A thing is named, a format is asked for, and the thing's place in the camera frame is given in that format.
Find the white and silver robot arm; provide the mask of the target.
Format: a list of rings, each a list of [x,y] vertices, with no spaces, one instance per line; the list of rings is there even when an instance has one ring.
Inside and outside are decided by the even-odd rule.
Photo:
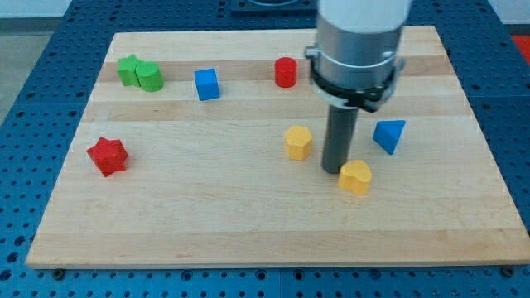
[[[411,0],[321,0],[316,41],[305,50],[311,86],[329,105],[380,109],[397,86],[396,60]]]

